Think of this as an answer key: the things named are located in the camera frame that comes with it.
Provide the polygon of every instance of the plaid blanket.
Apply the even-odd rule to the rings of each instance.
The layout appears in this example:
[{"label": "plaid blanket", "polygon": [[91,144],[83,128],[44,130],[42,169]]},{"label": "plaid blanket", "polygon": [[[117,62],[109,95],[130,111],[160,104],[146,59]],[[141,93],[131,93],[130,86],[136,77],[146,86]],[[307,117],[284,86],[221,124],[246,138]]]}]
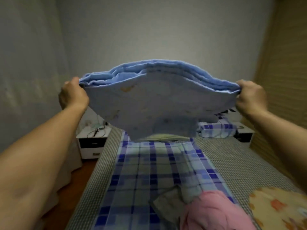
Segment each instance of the plaid blanket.
[{"label": "plaid blanket", "polygon": [[227,118],[219,116],[217,123],[198,123],[198,133],[203,138],[226,138],[234,136],[237,126]]},{"label": "plaid blanket", "polygon": [[237,204],[193,139],[136,143],[123,131],[110,185],[92,229],[165,229],[148,201],[174,185],[182,187],[186,201],[203,190],[221,190]]}]

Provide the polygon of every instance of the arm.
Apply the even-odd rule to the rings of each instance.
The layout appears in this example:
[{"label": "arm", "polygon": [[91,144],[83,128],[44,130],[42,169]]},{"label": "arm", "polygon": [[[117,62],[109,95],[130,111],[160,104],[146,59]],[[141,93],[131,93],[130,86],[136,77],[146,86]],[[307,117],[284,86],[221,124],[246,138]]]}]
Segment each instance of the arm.
[{"label": "arm", "polygon": [[66,108],[0,154],[0,229],[32,229],[88,105],[74,77],[59,95]]},{"label": "arm", "polygon": [[307,192],[307,130],[267,110],[264,89],[251,81],[237,82],[242,92],[237,109],[264,135],[277,156]]}]

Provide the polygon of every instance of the white curtain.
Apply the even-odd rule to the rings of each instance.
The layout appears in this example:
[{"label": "white curtain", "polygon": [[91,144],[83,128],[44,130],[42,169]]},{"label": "white curtain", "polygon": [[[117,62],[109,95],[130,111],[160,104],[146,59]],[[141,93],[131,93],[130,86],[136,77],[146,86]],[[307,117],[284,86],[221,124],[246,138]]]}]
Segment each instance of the white curtain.
[{"label": "white curtain", "polygon": [[[71,77],[55,0],[0,0],[0,152],[60,111]],[[54,191],[80,167],[75,142]],[[45,212],[55,203],[55,193]]]}]

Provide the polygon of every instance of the wooden wardrobe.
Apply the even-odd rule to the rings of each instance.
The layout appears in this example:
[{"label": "wooden wardrobe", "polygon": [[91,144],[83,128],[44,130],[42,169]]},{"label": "wooden wardrobe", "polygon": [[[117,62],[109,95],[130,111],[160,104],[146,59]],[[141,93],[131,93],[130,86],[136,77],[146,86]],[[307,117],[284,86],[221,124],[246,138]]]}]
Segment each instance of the wooden wardrobe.
[{"label": "wooden wardrobe", "polygon": [[[307,128],[307,0],[276,0],[255,82],[267,91],[272,113]],[[258,132],[251,149],[293,179]]]}]

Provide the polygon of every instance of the brown floor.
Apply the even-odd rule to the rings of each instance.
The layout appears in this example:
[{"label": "brown floor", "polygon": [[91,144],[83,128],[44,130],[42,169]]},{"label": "brown floor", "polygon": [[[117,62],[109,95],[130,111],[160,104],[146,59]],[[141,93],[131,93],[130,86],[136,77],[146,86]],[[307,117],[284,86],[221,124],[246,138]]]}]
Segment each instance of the brown floor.
[{"label": "brown floor", "polygon": [[85,189],[97,159],[83,160],[83,166],[71,173],[71,182],[58,191],[59,203],[43,216],[44,230],[64,230]]}]

